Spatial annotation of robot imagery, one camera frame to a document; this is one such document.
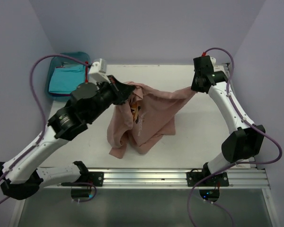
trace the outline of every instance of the pink shirt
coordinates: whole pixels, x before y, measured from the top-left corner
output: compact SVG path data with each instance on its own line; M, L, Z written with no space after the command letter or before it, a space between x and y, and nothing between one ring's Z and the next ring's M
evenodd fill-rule
M107 129L110 155L123 158L128 142L146 154L163 135L175 135L175 114L196 92L186 87L175 92L127 82L136 89L123 105L116 105Z

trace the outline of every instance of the gray wall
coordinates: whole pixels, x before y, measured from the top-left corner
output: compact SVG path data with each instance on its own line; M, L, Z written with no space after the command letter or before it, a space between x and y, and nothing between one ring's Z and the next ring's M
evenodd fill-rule
M82 50L109 63L191 64L213 46L235 54L265 0L30 1L57 52Z
M267 0L235 56L233 84L252 119L263 124L284 150L284 0ZM277 157L276 146L264 141L257 161ZM284 227L284 155L265 166Z
M20 152L41 130L40 113L30 94L28 73L35 60L53 49L29 1L0 1L0 161ZM45 98L48 62L35 73L35 87L46 114L51 102ZM0 200L4 196L0 191ZM8 225L15 201L0 206L0 227Z

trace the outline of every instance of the folded teal towel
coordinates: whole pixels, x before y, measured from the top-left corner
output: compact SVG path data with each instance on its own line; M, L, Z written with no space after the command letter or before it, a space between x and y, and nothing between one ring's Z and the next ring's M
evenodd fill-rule
M76 65L70 68L55 68L49 92L56 94L70 94L85 80L85 66Z

